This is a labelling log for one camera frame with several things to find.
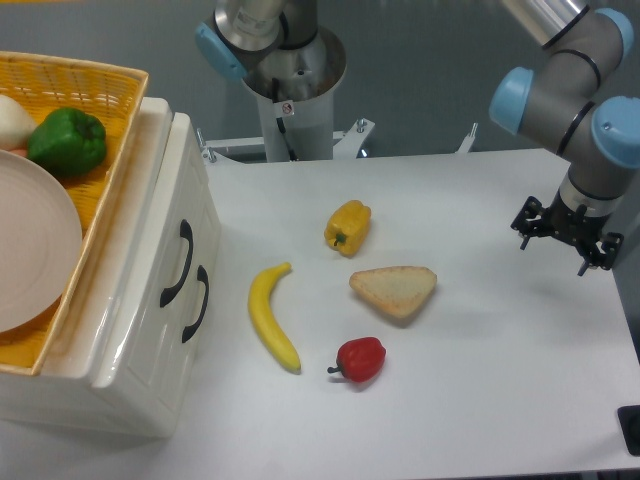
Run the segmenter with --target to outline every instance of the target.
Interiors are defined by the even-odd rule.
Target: table surface
[[[175,435],[140,439],[0,424],[0,478],[426,479],[639,468],[618,407],[640,367],[611,272],[509,225],[548,205],[567,164],[542,150],[208,167],[223,233],[211,304]],[[358,198],[372,229],[351,259],[324,244]],[[302,374],[260,343],[253,277],[289,261],[274,313]],[[348,286],[358,270],[423,265],[438,287],[407,325]],[[329,376],[342,343],[376,336],[387,361],[357,387]]]

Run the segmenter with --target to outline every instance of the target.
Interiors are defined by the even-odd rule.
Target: black drawer handle
[[[184,267],[182,268],[182,275],[180,275],[180,280],[173,287],[167,287],[160,294],[160,308],[164,308],[169,305],[178,292],[184,285],[185,280],[187,279],[187,275],[189,274],[189,267],[191,266],[191,257],[193,257],[193,231],[191,230],[191,225],[186,220],[182,220],[180,222],[180,236],[184,238],[187,242],[189,242],[189,251],[187,252],[187,258],[184,261]]]
[[[184,330],[182,331],[182,343],[187,343],[191,340],[191,337],[196,334],[198,328],[200,328],[200,325],[202,324],[204,312],[207,311],[207,305],[209,304],[209,276],[202,265],[198,266],[198,276],[196,278],[199,282],[204,283],[204,299],[202,300],[202,308],[200,309],[200,315],[198,315],[196,323],[189,325],[188,327],[184,327]]]

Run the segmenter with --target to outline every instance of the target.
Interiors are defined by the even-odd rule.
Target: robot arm
[[[278,48],[310,42],[317,30],[316,0],[221,0],[196,30],[196,44],[220,74],[239,80]]]
[[[556,238],[583,257],[579,271],[613,266],[623,237],[602,228],[640,167],[640,100],[591,101],[633,43],[629,21],[578,0],[503,0],[550,55],[537,74],[516,68],[502,81],[490,116],[570,162],[548,208],[530,197],[512,228]]]
[[[318,26],[317,0],[220,0],[196,44],[256,98],[267,161],[333,158],[333,90],[346,56]]]

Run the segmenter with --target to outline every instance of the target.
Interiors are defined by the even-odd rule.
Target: toast
[[[349,286],[380,311],[404,319],[424,304],[437,280],[426,267],[386,267],[355,272]]]

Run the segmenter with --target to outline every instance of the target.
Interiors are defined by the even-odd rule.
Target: red bell pepper
[[[329,367],[328,373],[342,373],[352,382],[362,383],[372,379],[382,368],[387,350],[375,337],[351,340],[338,350],[337,367]]]

